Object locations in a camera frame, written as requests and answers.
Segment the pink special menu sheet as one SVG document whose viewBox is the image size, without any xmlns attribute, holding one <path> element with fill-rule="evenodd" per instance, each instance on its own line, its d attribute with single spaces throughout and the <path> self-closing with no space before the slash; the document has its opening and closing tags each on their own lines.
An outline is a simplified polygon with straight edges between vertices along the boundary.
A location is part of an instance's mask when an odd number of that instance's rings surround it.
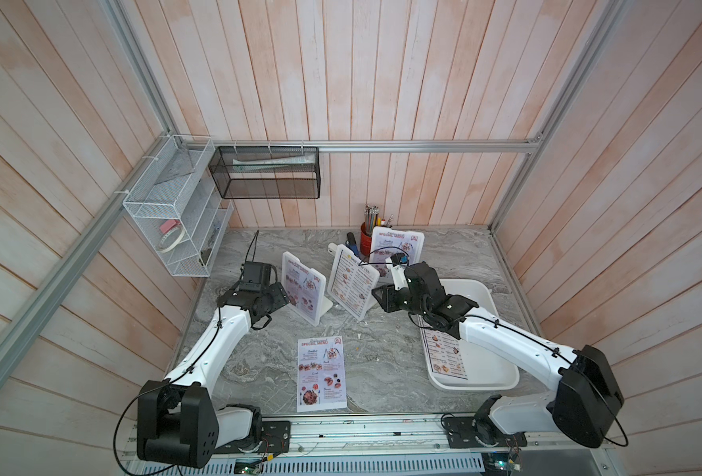
<svg viewBox="0 0 702 476">
<path fill-rule="evenodd" d="M 347 382 L 341 336 L 301 339 L 297 344 L 297 411 L 347 408 Z"/>
</svg>

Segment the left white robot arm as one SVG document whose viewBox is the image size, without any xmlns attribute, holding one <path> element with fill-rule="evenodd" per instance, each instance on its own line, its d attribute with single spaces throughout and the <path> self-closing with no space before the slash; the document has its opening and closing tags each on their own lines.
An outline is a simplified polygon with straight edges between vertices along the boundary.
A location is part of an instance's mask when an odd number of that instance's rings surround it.
<svg viewBox="0 0 702 476">
<path fill-rule="evenodd" d="M 243 451 L 266 446 L 261 410 L 246 404 L 214 408 L 211 392 L 240 340 L 263 330 L 288 303 L 276 267 L 247 261 L 217 298 L 211 321 L 190 352 L 160 381 L 148 381 L 137 406 L 136 452 L 144 461 L 202 468 L 230 443 Z"/>
</svg>

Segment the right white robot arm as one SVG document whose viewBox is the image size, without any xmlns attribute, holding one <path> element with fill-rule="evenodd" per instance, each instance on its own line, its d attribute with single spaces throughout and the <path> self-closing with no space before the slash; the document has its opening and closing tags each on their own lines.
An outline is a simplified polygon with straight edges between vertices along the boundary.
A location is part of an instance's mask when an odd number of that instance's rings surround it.
<svg viewBox="0 0 702 476">
<path fill-rule="evenodd" d="M 428 264 L 407 264 L 403 258 L 398 253 L 387 260 L 394 282 L 372 291 L 383 311 L 421 317 L 425 330 L 491 351 L 547 388 L 541 394 L 487 399 L 473 417 L 480 444 L 495 447 L 526 432 L 560 432 L 588 448 L 608 441 L 625 399 L 602 351 L 557 344 L 508 323 L 477 301 L 448 293 Z"/>
</svg>

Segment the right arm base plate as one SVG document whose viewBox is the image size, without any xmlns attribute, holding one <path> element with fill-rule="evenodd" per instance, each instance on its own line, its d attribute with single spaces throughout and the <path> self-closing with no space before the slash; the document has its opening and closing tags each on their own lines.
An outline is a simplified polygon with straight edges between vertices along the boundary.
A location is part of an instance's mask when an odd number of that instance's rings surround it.
<svg viewBox="0 0 702 476">
<path fill-rule="evenodd" d="M 440 417 L 439 423 L 452 449 L 527 446 L 527 438 L 523 432 L 502 434 L 491 420 L 444 414 Z"/>
</svg>

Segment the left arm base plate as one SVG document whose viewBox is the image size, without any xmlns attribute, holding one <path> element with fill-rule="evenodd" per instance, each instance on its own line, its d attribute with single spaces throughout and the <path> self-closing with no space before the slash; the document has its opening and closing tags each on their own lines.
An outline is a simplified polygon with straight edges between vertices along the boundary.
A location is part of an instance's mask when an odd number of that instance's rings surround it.
<svg viewBox="0 0 702 476">
<path fill-rule="evenodd" d="M 289 420 L 266 420 L 262 422 L 261 439 L 235 440 L 219 446 L 215 454 L 234 455 L 279 455 L 290 450 L 292 423 Z"/>
</svg>

